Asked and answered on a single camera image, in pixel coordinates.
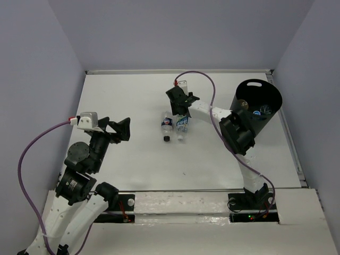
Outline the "clear bottle green-blue label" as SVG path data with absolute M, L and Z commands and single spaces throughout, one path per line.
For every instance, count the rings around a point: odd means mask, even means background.
M 178 141 L 184 141 L 189 126 L 189 117 L 186 115 L 178 115 L 176 117 L 176 134 Z

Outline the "clear bottle black cap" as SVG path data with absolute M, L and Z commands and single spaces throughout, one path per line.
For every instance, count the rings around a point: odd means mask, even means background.
M 165 111 L 161 121 L 161 132 L 164 142 L 170 142 L 173 132 L 173 115 L 170 111 Z

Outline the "orange juice bottle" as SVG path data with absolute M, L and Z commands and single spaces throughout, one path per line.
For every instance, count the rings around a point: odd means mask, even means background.
M 239 99 L 238 100 L 238 103 L 240 104 L 240 106 L 242 108 L 244 108 L 245 110 L 248 110 L 249 109 L 249 104 L 247 101 L 245 101 L 244 99 Z

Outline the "clear bottle blue label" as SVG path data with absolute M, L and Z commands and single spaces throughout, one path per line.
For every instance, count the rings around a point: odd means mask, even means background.
M 254 115 L 267 117 L 273 113 L 273 109 L 269 105 L 262 105 L 252 112 Z

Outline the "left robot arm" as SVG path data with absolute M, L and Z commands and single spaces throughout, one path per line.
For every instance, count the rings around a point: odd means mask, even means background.
M 36 214 L 39 229 L 33 242 L 20 254 L 70 254 L 78 239 L 89 235 L 95 219 L 105 210 L 116 207 L 119 190 L 107 182 L 97 184 L 92 175 L 99 172 L 109 145 L 129 141 L 130 123 L 129 117 L 114 122 L 109 117 L 99 119 L 95 112 L 83 112 L 49 128 L 26 146 L 18 162 L 18 181 Z M 76 142 L 67 150 L 66 168 L 54 190 L 52 205 L 42 218 L 24 187 L 22 163 L 36 141 L 65 125 L 76 126 L 88 134 L 90 142 Z

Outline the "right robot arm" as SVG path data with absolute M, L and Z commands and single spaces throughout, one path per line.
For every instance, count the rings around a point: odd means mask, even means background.
M 173 115 L 196 118 L 213 125 L 227 150 L 239 163 L 243 177 L 243 192 L 229 196 L 236 210 L 269 209 L 269 185 L 271 182 L 253 169 L 246 158 L 254 147 L 256 136 L 268 124 L 282 106 L 282 96 L 272 84 L 259 79 L 241 82 L 229 109 L 213 107 L 174 86 L 166 91 Z

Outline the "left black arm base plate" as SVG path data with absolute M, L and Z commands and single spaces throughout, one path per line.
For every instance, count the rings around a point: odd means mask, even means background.
M 120 193 L 115 205 L 110 205 L 108 209 L 102 212 L 96 219 L 95 223 L 134 223 L 135 222 L 135 194 Z

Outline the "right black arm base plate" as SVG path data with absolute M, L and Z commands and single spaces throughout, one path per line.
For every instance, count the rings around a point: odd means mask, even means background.
M 244 193 L 228 194 L 229 221 L 231 223 L 279 223 L 276 204 L 274 203 L 270 210 L 267 210 L 272 201 L 272 196 L 273 194 L 270 192 L 265 196 L 263 202 L 258 205 L 250 205 L 246 201 Z

